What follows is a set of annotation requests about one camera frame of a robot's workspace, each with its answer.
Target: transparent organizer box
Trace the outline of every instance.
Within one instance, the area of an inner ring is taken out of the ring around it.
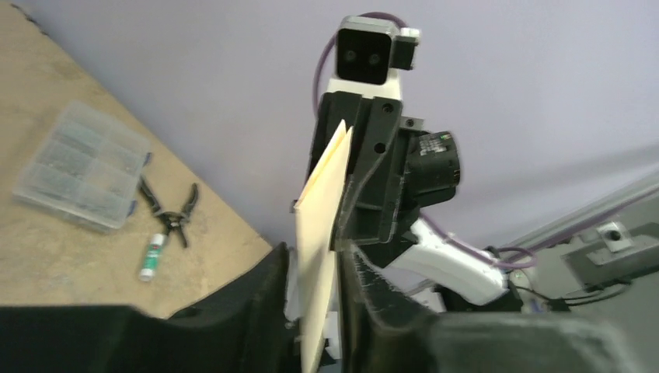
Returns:
[[[14,196],[102,232],[120,228],[135,199],[148,140],[117,119],[71,102],[30,164]]]

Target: wooden table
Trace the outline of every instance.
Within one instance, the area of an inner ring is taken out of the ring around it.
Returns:
[[[200,200],[187,226],[191,247],[171,239],[151,283],[138,269],[162,231],[147,204],[100,234],[12,200],[21,169],[73,99],[108,113],[152,142],[144,174],[161,204],[179,209],[192,183]],[[0,2],[0,305],[132,304],[158,317],[245,273],[270,247],[98,82],[9,3]]]

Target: gray wall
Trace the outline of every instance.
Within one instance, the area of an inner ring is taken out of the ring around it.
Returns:
[[[459,196],[431,216],[476,245],[617,189],[659,152],[651,0],[18,3],[272,242],[295,241],[312,72],[348,14],[422,29],[406,113],[454,131],[464,165]]]

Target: pliers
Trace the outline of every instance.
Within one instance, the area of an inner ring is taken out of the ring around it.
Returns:
[[[199,186],[197,183],[192,184],[190,197],[183,205],[181,212],[164,211],[144,176],[140,176],[140,192],[146,198],[153,216],[159,219],[165,226],[165,232],[163,234],[169,237],[171,231],[178,232],[181,241],[183,242],[183,248],[186,249],[188,247],[188,240],[185,231],[183,230],[183,226],[190,222],[190,215],[199,199]]]

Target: white cap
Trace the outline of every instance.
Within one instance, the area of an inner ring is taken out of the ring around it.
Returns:
[[[142,268],[140,270],[140,280],[144,282],[149,282],[153,280],[155,276],[155,271],[150,268]]]
[[[154,234],[153,237],[151,238],[151,244],[152,244],[152,245],[162,246],[162,245],[165,244],[165,241],[166,241],[166,240],[167,240],[167,236],[166,236],[166,235],[162,235],[162,234],[160,234],[160,233],[156,233],[156,234]]]

